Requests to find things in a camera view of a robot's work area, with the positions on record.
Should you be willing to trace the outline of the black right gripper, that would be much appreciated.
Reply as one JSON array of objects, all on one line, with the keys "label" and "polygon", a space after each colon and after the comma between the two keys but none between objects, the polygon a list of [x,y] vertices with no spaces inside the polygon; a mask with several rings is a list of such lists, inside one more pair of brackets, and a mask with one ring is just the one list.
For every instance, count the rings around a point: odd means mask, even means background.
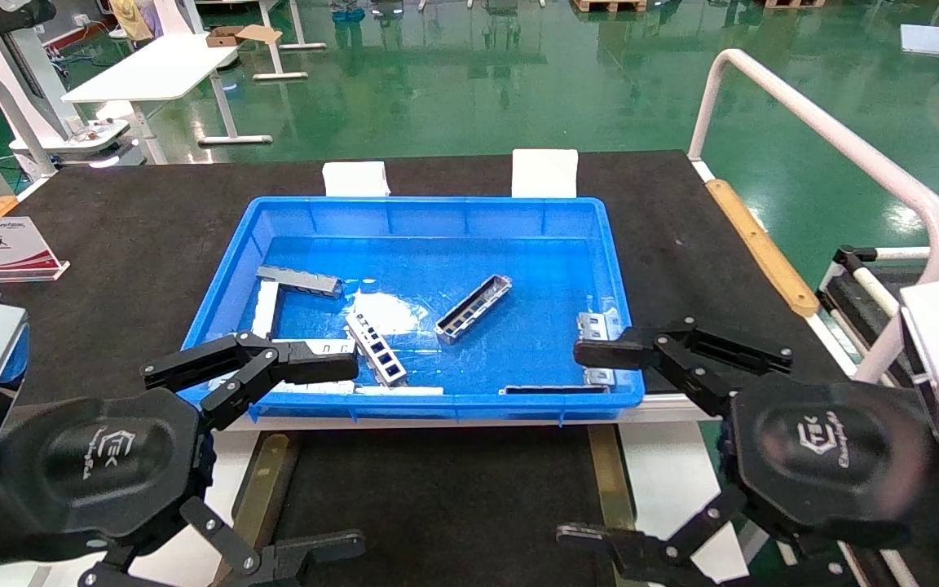
[{"label": "black right gripper", "polygon": [[[789,346],[694,317],[626,328],[614,341],[574,346],[586,368],[655,370],[712,417],[727,417],[730,478],[668,539],[623,528],[564,523],[559,544],[602,551],[626,580],[659,586],[716,582],[693,561],[737,515],[784,540],[823,538],[872,549],[913,538],[914,510],[937,450],[913,391],[864,382],[799,382]],[[761,376],[737,391],[704,360]]]}]

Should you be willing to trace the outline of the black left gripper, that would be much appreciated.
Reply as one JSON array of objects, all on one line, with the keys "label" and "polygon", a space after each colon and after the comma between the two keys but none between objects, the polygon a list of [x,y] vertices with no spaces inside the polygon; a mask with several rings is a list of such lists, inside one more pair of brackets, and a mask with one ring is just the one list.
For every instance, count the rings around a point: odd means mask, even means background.
[{"label": "black left gripper", "polygon": [[[359,372],[353,351],[318,354],[305,342],[228,334],[144,365],[145,389],[154,390],[139,396],[26,406],[0,439],[0,482],[26,536],[167,541],[187,523],[230,568],[217,586],[302,586],[311,566],[364,554],[362,532],[253,549],[201,499],[214,465],[206,427],[225,430],[282,382],[349,382]],[[200,412],[173,394],[218,377]],[[132,576],[134,559],[134,549],[109,550],[78,584],[163,585]]]}]

